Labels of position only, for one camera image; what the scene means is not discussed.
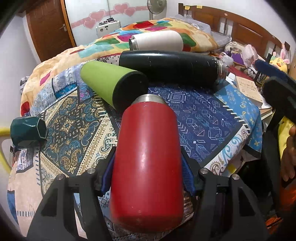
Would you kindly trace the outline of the person's hand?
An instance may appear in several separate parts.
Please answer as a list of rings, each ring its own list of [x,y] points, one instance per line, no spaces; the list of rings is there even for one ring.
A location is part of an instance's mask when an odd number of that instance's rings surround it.
[[[295,177],[295,125],[290,128],[287,146],[281,158],[281,176],[285,182]]]

